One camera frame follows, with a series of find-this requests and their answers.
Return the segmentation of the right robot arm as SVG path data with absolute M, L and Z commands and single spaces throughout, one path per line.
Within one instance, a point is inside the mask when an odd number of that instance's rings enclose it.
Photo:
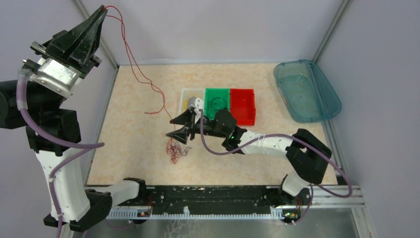
M 204 148 L 218 156 L 265 155 L 287 159 L 294 172 L 287 175 L 280 186 L 279 199 L 284 204 L 292 204 L 310 184 L 322 183 L 332 152 L 308 130 L 299 128 L 293 135 L 261 134 L 240 128 L 227 109 L 216 112 L 214 119 L 202 112 L 186 110 L 172 119 L 171 124 L 182 127 L 166 136 L 187 144 L 198 134 Z

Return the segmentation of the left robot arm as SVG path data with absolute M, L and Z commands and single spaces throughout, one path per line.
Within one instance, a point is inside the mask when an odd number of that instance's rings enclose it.
M 16 80 L 0 84 L 0 126 L 24 127 L 30 148 L 40 162 L 51 200 L 44 224 L 61 230 L 86 232 L 105 220 L 111 209 L 149 198 L 146 183 L 138 178 L 102 189 L 85 188 L 79 158 L 104 143 L 81 142 L 74 110 L 61 108 L 76 86 L 100 65 L 96 56 L 108 7 L 101 5 L 86 20 L 63 30 L 43 44 L 33 42 L 38 61 L 25 59 Z

